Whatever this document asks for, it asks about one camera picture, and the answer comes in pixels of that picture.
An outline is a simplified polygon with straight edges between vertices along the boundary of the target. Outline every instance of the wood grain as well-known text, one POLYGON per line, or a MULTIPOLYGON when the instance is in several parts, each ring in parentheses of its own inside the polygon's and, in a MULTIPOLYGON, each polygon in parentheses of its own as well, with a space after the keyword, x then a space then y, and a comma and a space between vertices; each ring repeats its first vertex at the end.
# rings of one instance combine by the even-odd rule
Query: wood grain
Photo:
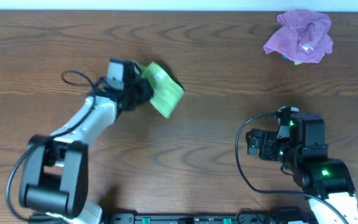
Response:
MULTIPOLYGON (((164 60, 186 93, 170 119, 144 105, 105 130, 89 154, 90 200, 140 213, 307 209, 303 198, 254 193, 235 165, 242 122, 283 105, 323 115, 329 156, 345 161, 358 199, 358 13, 328 13, 333 53, 298 66, 262 49, 280 28, 278 14, 0 11, 0 223, 18 222, 4 188, 28 139, 51 133, 83 104, 88 89, 67 86, 60 72, 96 79, 109 57, 164 60)), ((275 130, 277 122, 251 127, 275 130)), ((298 190, 279 164, 244 150, 241 161, 257 188, 298 190)))

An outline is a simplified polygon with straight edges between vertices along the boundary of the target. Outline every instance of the purple towel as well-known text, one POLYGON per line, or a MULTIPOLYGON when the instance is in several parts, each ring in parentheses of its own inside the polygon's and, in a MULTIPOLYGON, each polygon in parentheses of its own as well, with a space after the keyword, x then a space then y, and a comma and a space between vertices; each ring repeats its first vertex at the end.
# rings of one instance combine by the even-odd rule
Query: purple towel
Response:
POLYGON ((333 41, 327 35, 331 27, 327 15, 297 9, 278 15, 277 21, 283 27, 264 45, 266 54, 275 50, 294 62, 319 63, 324 54, 333 51, 333 41))

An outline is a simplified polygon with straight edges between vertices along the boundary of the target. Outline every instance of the green led light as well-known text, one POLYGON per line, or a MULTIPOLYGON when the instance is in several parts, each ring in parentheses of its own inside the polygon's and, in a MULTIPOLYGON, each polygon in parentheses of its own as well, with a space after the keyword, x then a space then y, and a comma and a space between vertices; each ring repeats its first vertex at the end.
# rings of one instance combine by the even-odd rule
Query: green led light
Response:
POLYGON ((329 172, 328 172, 327 170, 322 170, 321 173, 322 173, 323 175, 329 175, 329 172))

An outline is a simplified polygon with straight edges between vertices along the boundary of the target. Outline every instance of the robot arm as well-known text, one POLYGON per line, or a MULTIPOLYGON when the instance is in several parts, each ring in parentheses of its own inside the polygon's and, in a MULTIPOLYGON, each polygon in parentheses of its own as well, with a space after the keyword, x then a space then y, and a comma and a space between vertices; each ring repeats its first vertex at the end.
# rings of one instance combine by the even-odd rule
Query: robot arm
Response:
POLYGON ((51 136, 64 133, 91 113, 67 134, 47 141, 49 136, 35 135, 28 147, 41 144, 25 161, 19 201, 21 206, 65 219, 70 223, 99 223, 101 209, 86 201, 88 194, 88 149, 99 135, 112 125, 121 111, 133 110, 153 95, 147 79, 140 78, 136 62, 111 60, 103 89, 88 96, 82 108, 67 124, 51 136), (45 166, 62 167, 51 174, 45 166))
MULTIPOLYGON (((253 129, 246 134, 248 155, 256 156, 259 150, 262 160, 281 162, 304 193, 325 200, 348 223, 358 224, 356 190, 345 163, 328 158, 322 117, 290 107, 278 114, 277 132, 253 129)), ((327 206, 313 198, 308 201, 319 223, 343 223, 327 206)))

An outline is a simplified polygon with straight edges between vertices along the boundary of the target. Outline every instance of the black cable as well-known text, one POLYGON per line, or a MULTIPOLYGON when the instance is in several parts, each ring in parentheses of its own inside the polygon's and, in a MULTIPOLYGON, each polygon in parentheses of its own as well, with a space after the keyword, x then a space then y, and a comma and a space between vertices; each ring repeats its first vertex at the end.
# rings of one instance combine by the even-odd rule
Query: black cable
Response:
POLYGON ((293 174, 290 174, 290 173, 284 171, 284 165, 281 165, 280 170, 281 170, 281 172, 283 172, 283 174, 285 174, 285 175, 291 175, 291 176, 293 176, 293 174))
POLYGON ((97 90, 97 87, 92 82, 92 80, 89 77, 87 77, 86 75, 82 74, 81 72, 77 72, 77 71, 73 71, 73 70, 65 71, 65 72, 62 73, 62 80, 65 83, 70 84, 70 85, 77 86, 77 84, 68 82, 68 81, 66 81, 64 79, 64 76, 69 74, 69 73, 79 75, 79 76, 85 78, 86 81, 88 81, 89 85, 92 88, 91 96, 93 97, 93 102, 92 102, 92 105, 89 108, 88 112, 76 124, 74 124, 72 127, 68 128, 66 131, 64 131, 62 133, 58 133, 58 134, 55 134, 53 136, 49 136, 49 137, 45 138, 44 141, 40 141, 38 143, 35 143, 33 146, 30 147, 29 150, 27 150, 23 154, 23 156, 16 162, 16 165, 13 167, 13 170, 12 170, 12 172, 11 172, 9 178, 8 178, 7 184, 6 184, 5 199, 6 199, 7 206, 9 208, 9 210, 11 211, 11 213, 16 218, 18 218, 18 219, 20 219, 22 221, 25 221, 25 222, 47 222, 47 221, 50 221, 50 220, 55 220, 55 218, 51 218, 51 219, 47 219, 47 220, 45 220, 45 219, 37 220, 37 219, 25 218, 25 217, 19 215, 19 213, 14 210, 14 208, 12 206, 12 202, 11 202, 11 185, 12 185, 13 177, 15 176, 16 171, 18 170, 19 166, 23 163, 23 161, 27 158, 27 156, 29 156, 29 154, 32 153, 35 149, 37 149, 39 146, 44 145, 44 144, 48 143, 49 141, 52 141, 56 137, 66 135, 66 134, 74 131, 92 113, 94 107, 96 106, 96 90, 97 90))
POLYGON ((247 183, 247 185, 255 192, 261 193, 261 194, 292 194, 292 195, 301 195, 307 198, 313 198, 317 201, 319 201, 320 203, 324 204, 325 206, 327 206, 329 209, 331 209, 345 224, 349 224, 349 222, 346 220, 346 218, 334 207, 332 206, 330 203, 322 200, 319 197, 316 197, 314 195, 311 194, 306 194, 304 192, 299 192, 296 190, 259 190, 256 189, 254 186, 252 186, 252 184, 248 181, 248 179, 246 178, 245 174, 243 173, 242 169, 241 169, 241 165, 240 165, 240 160, 239 160, 239 138, 240 138, 240 134, 242 132, 242 130, 244 129, 244 127, 249 124, 251 121, 257 119, 257 118, 262 118, 262 117, 267 117, 267 116, 275 116, 275 113, 270 113, 270 114, 261 114, 258 116, 254 116, 253 118, 249 119, 248 121, 246 121, 241 127, 239 132, 237 133, 237 137, 236 137, 236 145, 235 145, 235 152, 236 152, 236 162, 237 162, 237 167, 239 169, 239 172, 242 176, 242 178, 245 180, 245 182, 247 183))

